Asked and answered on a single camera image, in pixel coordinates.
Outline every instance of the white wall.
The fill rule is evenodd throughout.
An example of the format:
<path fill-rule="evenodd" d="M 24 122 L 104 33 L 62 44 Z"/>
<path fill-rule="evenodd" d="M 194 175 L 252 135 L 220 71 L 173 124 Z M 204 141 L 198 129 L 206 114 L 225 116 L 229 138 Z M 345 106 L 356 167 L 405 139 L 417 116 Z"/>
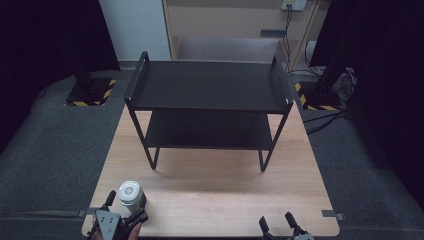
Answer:
<path fill-rule="evenodd" d="M 100 0 L 119 61 L 170 60 L 161 0 Z"/>

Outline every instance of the white cylindrical container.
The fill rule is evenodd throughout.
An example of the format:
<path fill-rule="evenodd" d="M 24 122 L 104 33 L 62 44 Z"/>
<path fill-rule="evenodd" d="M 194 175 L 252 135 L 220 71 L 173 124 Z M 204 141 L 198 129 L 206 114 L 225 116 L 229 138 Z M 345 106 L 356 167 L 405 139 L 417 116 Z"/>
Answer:
<path fill-rule="evenodd" d="M 135 181 L 126 181 L 121 184 L 118 191 L 118 197 L 123 206 L 127 207 L 131 213 L 140 209 L 141 196 L 144 195 L 140 184 Z"/>

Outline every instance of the wall socket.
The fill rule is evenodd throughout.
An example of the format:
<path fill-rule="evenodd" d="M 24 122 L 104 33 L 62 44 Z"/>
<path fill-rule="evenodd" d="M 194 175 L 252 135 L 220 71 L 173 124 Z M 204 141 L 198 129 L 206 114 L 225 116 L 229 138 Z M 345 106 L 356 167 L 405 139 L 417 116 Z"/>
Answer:
<path fill-rule="evenodd" d="M 281 10 L 288 10 L 287 5 L 291 4 L 293 11 L 303 11 L 305 10 L 307 1 L 308 0 L 284 0 L 281 5 Z"/>

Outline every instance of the wooden table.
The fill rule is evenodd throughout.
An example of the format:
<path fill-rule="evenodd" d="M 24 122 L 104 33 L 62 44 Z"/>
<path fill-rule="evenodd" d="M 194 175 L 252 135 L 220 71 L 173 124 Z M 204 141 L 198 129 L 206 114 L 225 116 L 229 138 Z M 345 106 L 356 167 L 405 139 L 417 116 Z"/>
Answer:
<path fill-rule="evenodd" d="M 137 116 L 146 129 L 149 112 Z M 268 117 L 274 134 L 281 116 Z M 288 211 L 313 236 L 339 233 L 336 219 L 321 212 L 332 206 L 296 106 L 266 172 L 255 151 L 216 149 L 162 149 L 152 170 L 125 108 L 90 207 L 100 207 L 111 190 L 128 180 L 140 183 L 149 200 L 149 220 L 140 236 L 259 237 L 262 216 L 271 234 L 291 236 L 284 218 Z M 110 210 L 130 215 L 118 198 Z M 82 233 L 91 226 L 88 215 Z"/>

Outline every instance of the can lid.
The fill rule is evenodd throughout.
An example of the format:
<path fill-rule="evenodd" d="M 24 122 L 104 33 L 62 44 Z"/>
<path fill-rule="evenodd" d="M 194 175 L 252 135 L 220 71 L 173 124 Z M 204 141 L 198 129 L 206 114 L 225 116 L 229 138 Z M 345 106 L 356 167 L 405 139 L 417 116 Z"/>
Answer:
<path fill-rule="evenodd" d="M 135 181 L 126 181 L 121 184 L 118 197 L 122 203 L 132 204 L 140 192 L 140 185 Z"/>

